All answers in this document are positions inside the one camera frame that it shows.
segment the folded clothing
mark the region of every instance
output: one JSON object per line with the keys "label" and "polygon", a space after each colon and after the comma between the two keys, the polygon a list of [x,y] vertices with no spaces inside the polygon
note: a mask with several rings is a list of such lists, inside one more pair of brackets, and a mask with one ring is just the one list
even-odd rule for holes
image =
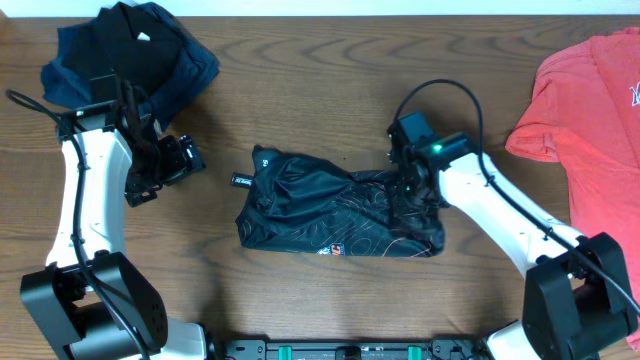
{"label": "folded clothing", "polygon": [[442,251],[437,218],[394,225],[390,171],[348,173],[329,161],[256,147],[255,177],[236,219],[248,248],[343,256],[430,257]]}
{"label": "folded clothing", "polygon": [[[622,247],[640,299],[640,29],[594,36],[546,59],[507,150],[560,162],[571,224]],[[640,332],[627,338],[640,351]]]}
{"label": "folded clothing", "polygon": [[155,3],[118,3],[92,21],[58,29],[58,56],[42,69],[44,99],[69,108],[91,104],[89,80],[113,72],[149,96],[163,130],[218,74],[218,60]]}

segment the blue garment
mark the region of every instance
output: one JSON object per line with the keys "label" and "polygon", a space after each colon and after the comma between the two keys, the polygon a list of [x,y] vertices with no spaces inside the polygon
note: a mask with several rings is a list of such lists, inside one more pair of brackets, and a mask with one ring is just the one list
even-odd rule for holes
{"label": "blue garment", "polygon": [[[155,110],[163,130],[169,126],[173,116],[204,90],[218,75],[218,60],[206,48],[183,31],[173,15],[155,3],[135,6],[154,19],[162,22],[182,39],[182,49],[178,54],[173,73],[150,94],[150,103],[140,104],[141,114]],[[78,30],[89,26],[90,22],[58,29],[58,55],[42,68],[40,80],[44,86],[43,98],[53,104],[77,108],[91,104],[89,82],[74,71],[64,67],[62,61],[71,48]]]}

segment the black cloth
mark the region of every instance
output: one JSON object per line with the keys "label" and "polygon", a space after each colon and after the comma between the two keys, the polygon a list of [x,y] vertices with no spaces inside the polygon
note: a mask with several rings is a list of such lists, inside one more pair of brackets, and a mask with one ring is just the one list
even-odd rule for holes
{"label": "black cloth", "polygon": [[153,108],[163,130],[219,72],[215,56],[164,8],[118,3],[88,23],[58,29],[58,56],[41,73],[43,97],[68,108],[89,105],[89,79],[112,71],[145,90],[149,102],[139,111]]}
{"label": "black cloth", "polygon": [[392,257],[442,251],[439,222],[422,232],[393,225],[388,186],[395,172],[348,173],[326,160],[259,146],[253,162],[253,183],[236,219],[245,247]]}

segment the red cloth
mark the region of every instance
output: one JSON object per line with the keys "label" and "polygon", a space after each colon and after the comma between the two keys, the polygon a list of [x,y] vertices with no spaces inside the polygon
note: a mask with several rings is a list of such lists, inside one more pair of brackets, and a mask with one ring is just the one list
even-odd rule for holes
{"label": "red cloth", "polygon": [[[640,28],[594,36],[546,59],[512,154],[560,162],[571,224],[622,247],[640,300]],[[640,332],[627,338],[640,351]]]}

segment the wooden tabletop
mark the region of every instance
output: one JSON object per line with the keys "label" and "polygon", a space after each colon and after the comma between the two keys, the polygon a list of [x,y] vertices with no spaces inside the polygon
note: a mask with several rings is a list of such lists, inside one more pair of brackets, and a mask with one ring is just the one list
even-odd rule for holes
{"label": "wooden tabletop", "polygon": [[[43,94],[41,67],[56,28],[83,19],[0,20],[0,88]],[[513,183],[568,221],[557,164],[516,158],[507,135],[530,101],[537,67],[632,17],[184,18],[219,58],[220,75],[174,120],[191,134],[205,172],[125,210],[128,255],[170,316],[221,338],[428,338],[486,335],[521,316],[524,281],[463,213],[443,210],[445,253],[429,259],[331,257],[241,247],[234,223],[255,144],[306,153],[347,170],[391,169],[385,134],[402,98],[446,77],[485,111],[487,152]],[[477,135],[470,101],[434,87],[412,101],[442,134]],[[22,275],[43,269],[60,217],[64,162],[53,123],[0,100],[0,358],[52,358],[19,297]],[[624,341],[606,359],[637,358]]]}

